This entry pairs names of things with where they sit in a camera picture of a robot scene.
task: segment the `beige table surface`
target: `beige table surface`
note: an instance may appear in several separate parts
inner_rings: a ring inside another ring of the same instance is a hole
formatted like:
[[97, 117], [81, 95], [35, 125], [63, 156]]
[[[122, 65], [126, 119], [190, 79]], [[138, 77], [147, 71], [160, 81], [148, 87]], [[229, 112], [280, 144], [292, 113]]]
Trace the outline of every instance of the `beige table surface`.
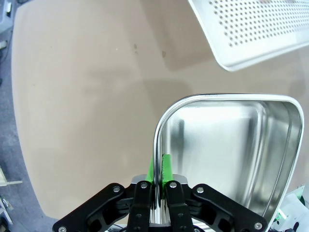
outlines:
[[[186, 0], [35, 0], [18, 9], [13, 92], [46, 215], [61, 218], [152, 158], [156, 124], [197, 93], [274, 93], [309, 116], [309, 48], [238, 72], [216, 63]], [[309, 125], [290, 189], [309, 182]]]

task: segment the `metal pan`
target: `metal pan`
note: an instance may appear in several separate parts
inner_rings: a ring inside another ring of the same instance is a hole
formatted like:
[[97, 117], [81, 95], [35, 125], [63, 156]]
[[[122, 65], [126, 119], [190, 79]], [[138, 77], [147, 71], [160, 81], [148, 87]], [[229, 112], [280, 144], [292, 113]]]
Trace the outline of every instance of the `metal pan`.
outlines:
[[154, 136], [155, 222], [162, 154], [189, 186], [205, 183], [272, 222], [290, 183], [304, 128], [300, 104], [266, 94], [194, 95], [173, 104]]

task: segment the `white object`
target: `white object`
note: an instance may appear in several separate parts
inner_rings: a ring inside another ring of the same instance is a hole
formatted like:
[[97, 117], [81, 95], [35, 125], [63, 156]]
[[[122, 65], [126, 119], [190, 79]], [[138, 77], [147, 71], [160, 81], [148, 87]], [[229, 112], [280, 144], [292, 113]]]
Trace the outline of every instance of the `white object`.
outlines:
[[235, 71], [309, 44], [309, 1], [189, 0], [213, 54]]
[[301, 185], [301, 186], [297, 187], [296, 189], [288, 192], [286, 195], [294, 194], [294, 195], [296, 195], [296, 197], [298, 199], [300, 199], [300, 197], [303, 195], [304, 189], [305, 189], [305, 186]]
[[7, 181], [2, 168], [0, 167], [0, 186], [7, 186], [7, 185], [14, 185], [14, 184], [21, 184], [22, 181]]
[[6, 48], [8, 42], [6, 40], [0, 42], [0, 50]]
[[0, 0], [0, 33], [12, 26], [12, 3], [8, 0]]
[[277, 231], [293, 229], [298, 222], [297, 232], [309, 231], [309, 210], [300, 202], [295, 194], [285, 196], [278, 211], [279, 219], [275, 221], [271, 228]]
[[7, 220], [11, 225], [13, 225], [13, 222], [12, 222], [10, 216], [9, 216], [9, 213], [8, 213], [8, 211], [6, 210], [6, 208], [5, 208], [5, 206], [4, 206], [3, 202], [2, 202], [2, 198], [0, 198], [0, 214], [2, 214], [2, 213], [5, 215], [6, 220]]

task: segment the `screw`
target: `screw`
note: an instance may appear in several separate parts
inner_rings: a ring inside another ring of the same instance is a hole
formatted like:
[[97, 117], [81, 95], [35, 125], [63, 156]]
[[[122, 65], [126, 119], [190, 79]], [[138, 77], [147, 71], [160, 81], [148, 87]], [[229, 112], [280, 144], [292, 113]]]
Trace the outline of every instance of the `screw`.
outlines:
[[116, 187], [114, 187], [114, 192], [119, 192], [120, 191], [120, 187], [119, 186], [116, 186]]
[[59, 232], [67, 232], [67, 228], [65, 228], [64, 226], [61, 226], [58, 231]]
[[177, 186], [177, 184], [176, 184], [175, 182], [171, 182], [171, 183], [169, 184], [169, 186], [170, 186], [171, 188], [175, 188], [175, 187]]
[[145, 189], [145, 188], [147, 188], [147, 186], [148, 186], [148, 184], [147, 183], [145, 183], [145, 182], [143, 182], [143, 183], [141, 183], [140, 184], [140, 187], [143, 189]]
[[257, 223], [255, 223], [255, 225], [254, 225], [254, 228], [257, 229], [257, 230], [260, 230], [262, 227], [263, 227], [263, 226], [262, 226], [262, 223], [260, 223], [260, 222], [257, 222]]
[[198, 187], [198, 188], [197, 188], [197, 192], [198, 192], [198, 193], [203, 193], [203, 192], [204, 192], [204, 189], [203, 189], [202, 187]]

